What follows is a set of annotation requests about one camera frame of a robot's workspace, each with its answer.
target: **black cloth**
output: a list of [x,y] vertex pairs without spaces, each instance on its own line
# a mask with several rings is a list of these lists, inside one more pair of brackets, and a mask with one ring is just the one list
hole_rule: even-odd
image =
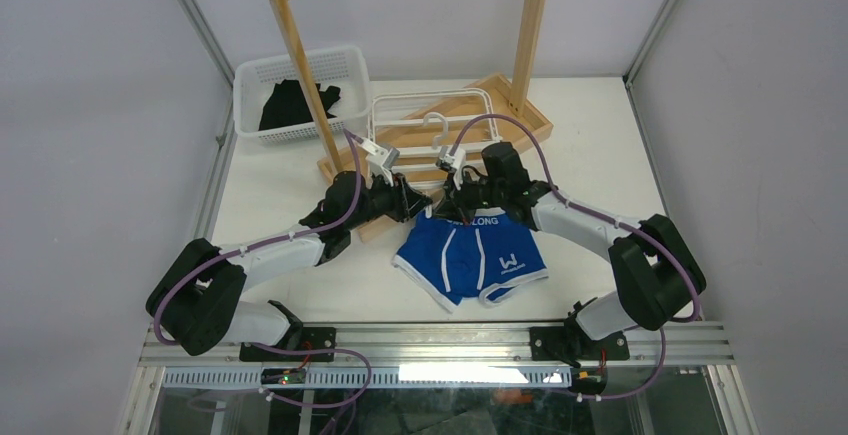
[[[327,118],[336,118],[327,110],[339,101],[341,89],[329,85],[322,92],[320,83],[316,83],[315,86],[318,88],[318,95],[321,97],[321,105],[324,106]],[[283,80],[274,85],[274,92],[265,102],[265,107],[262,109],[262,119],[259,121],[259,130],[273,130],[311,121],[312,115],[309,113],[309,106],[306,105],[306,98],[300,89],[300,82]]]

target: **wooden frame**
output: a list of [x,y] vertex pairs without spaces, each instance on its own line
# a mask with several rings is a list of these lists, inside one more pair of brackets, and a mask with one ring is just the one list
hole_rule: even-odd
[[[294,62],[295,72],[303,89],[312,120],[315,121],[321,143],[324,145],[324,151],[327,152],[333,171],[342,171],[344,165],[339,156],[339,150],[333,142],[330,125],[327,123],[327,114],[321,105],[318,89],[315,87],[312,71],[309,69],[303,44],[300,41],[300,33],[297,31],[291,8],[289,8],[289,0],[269,1],[277,18],[277,24],[280,27],[280,33],[283,35],[289,56]],[[527,88],[530,85],[530,76],[533,72],[536,42],[539,38],[539,27],[541,26],[544,8],[545,0],[524,0],[518,48],[515,53],[512,87],[509,94],[509,109],[516,116],[522,115],[527,101]]]

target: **logo on underwear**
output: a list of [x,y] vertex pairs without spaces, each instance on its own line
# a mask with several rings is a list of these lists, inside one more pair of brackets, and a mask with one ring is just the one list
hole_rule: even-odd
[[507,273],[514,272],[516,270],[521,270],[522,268],[527,266],[526,263],[522,263],[521,265],[519,265],[514,253],[509,254],[509,260],[504,260],[503,257],[498,257],[498,260],[500,260],[501,267],[503,267],[501,275],[506,275]]
[[[448,220],[450,223],[454,225],[465,225],[462,222],[456,222],[454,220]],[[471,225],[497,225],[498,218],[497,217],[478,217],[471,221]]]
[[518,260],[515,259],[515,254],[510,253],[509,255],[511,257],[509,260],[504,260],[503,257],[498,257],[498,260],[501,261],[501,266],[503,268],[509,268],[510,265],[518,265]]

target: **wooden base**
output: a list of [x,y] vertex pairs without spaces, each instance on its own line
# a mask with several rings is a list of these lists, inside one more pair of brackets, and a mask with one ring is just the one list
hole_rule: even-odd
[[[533,132],[533,136],[536,137],[537,140],[546,140],[550,136],[551,130],[553,130],[553,124],[547,118],[545,118],[545,116],[542,115],[542,113],[539,112],[539,110],[534,107],[533,104],[529,101],[527,101],[527,103],[524,105],[523,110],[521,110],[521,113],[519,115],[514,114],[513,111],[510,110],[509,96],[510,91],[512,90],[512,86],[509,80],[507,80],[503,74],[495,73],[489,75],[484,79],[478,80],[477,82],[468,85],[468,87],[481,88],[488,92],[489,95],[492,97],[492,104],[495,113],[513,116],[517,118],[522,125],[526,126]],[[480,106],[481,104],[479,100],[475,101],[465,97],[455,99],[449,98],[437,102],[427,108],[421,109],[404,118],[423,118],[424,115],[428,112],[439,112],[446,117],[473,115],[476,113],[481,113]],[[505,141],[512,142],[512,145],[518,152],[524,152],[525,150],[532,148],[532,142],[527,137],[527,135],[525,135],[524,132],[521,131],[518,127],[503,120],[498,120],[497,124],[498,131],[500,132],[502,139]],[[452,125],[450,135],[442,141],[442,144],[452,144],[454,140],[456,140],[456,136],[461,129],[462,125],[460,124]],[[486,129],[486,123],[481,122],[476,124],[466,133],[465,137],[462,139],[462,142],[480,142],[489,140],[489,136],[487,134]],[[433,136],[438,134],[440,131],[441,125],[439,124],[430,124],[427,127],[388,128],[385,130],[381,130],[377,133],[377,142],[389,143],[397,148],[429,146],[433,140]],[[341,157],[344,170],[354,170],[353,156],[350,152],[350,149],[344,148],[342,150],[339,150],[339,156]],[[358,151],[358,156],[362,161],[362,166],[365,166],[364,152]],[[469,160],[479,158],[479,153],[472,153],[468,155]],[[403,158],[398,161],[398,164],[420,163],[433,164],[434,170],[408,173],[407,179],[415,182],[432,180],[443,181],[445,179],[445,172],[435,169],[435,157]],[[330,159],[325,157],[319,160],[318,168],[321,170],[321,173],[324,176],[324,179],[327,180],[327,183],[332,183],[335,172],[333,170],[333,165]],[[368,242],[385,232],[387,229],[391,228],[394,223],[395,222],[392,221],[390,218],[382,217],[378,220],[374,220],[373,222],[360,227],[357,231],[359,232],[360,239],[363,242]]]

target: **underwear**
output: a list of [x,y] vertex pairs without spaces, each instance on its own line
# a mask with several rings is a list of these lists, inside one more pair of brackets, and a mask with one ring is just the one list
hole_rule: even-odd
[[463,225],[421,212],[392,264],[449,312],[463,298],[495,306],[516,287],[548,277],[530,229],[504,213]]

